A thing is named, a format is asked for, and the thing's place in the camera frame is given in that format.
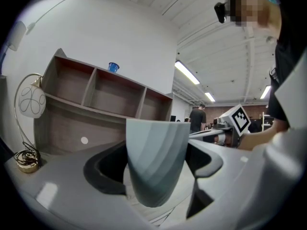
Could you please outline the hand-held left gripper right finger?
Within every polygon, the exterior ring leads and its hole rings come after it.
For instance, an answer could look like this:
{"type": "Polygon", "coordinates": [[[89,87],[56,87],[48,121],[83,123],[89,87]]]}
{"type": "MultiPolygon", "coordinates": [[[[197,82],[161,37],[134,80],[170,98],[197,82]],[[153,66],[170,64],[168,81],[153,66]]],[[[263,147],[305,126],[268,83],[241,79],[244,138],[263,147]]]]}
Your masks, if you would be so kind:
{"type": "Polygon", "coordinates": [[[243,151],[191,139],[187,164],[195,183],[186,220],[169,230],[259,230],[270,217],[252,203],[263,150],[243,151]]]}

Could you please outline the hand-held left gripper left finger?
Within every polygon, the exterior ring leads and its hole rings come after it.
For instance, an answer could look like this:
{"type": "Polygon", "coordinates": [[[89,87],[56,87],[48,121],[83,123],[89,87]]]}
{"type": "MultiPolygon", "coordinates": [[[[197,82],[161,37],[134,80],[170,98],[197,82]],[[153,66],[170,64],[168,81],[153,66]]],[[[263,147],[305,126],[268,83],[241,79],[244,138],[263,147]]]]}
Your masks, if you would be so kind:
{"type": "Polygon", "coordinates": [[[54,230],[153,230],[128,202],[123,183],[125,142],[68,155],[43,154],[36,172],[21,172],[14,159],[4,167],[30,211],[54,230]]]}

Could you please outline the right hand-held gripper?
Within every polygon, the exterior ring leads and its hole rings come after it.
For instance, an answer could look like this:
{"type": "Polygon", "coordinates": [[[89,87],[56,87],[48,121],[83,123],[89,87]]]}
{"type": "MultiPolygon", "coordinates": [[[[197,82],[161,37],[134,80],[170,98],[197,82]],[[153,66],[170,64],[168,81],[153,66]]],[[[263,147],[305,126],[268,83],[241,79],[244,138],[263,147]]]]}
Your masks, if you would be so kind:
{"type": "Polygon", "coordinates": [[[241,104],[238,104],[213,120],[213,129],[189,134],[189,138],[214,137],[218,145],[237,148],[241,137],[248,133],[251,121],[241,104]]]}

